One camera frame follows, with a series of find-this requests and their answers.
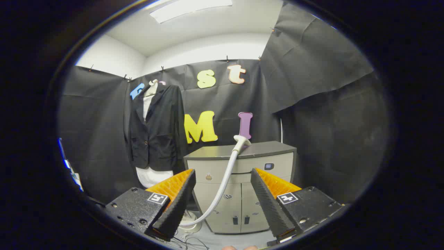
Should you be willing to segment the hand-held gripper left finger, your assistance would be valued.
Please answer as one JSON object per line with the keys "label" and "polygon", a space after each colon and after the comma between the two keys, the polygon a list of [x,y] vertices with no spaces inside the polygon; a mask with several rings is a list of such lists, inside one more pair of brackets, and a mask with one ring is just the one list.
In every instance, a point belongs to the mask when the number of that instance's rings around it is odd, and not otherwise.
{"label": "hand-held gripper left finger", "polygon": [[105,211],[132,231],[170,241],[195,184],[195,170],[188,169],[148,189],[130,188],[106,204]]}

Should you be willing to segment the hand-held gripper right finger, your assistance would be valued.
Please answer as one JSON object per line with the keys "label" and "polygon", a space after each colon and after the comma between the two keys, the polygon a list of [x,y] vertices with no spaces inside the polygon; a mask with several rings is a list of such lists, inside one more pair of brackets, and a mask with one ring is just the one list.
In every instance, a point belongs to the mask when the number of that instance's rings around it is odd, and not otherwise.
{"label": "hand-held gripper right finger", "polygon": [[317,187],[300,188],[259,168],[252,169],[250,182],[278,243],[315,229],[347,208]]}

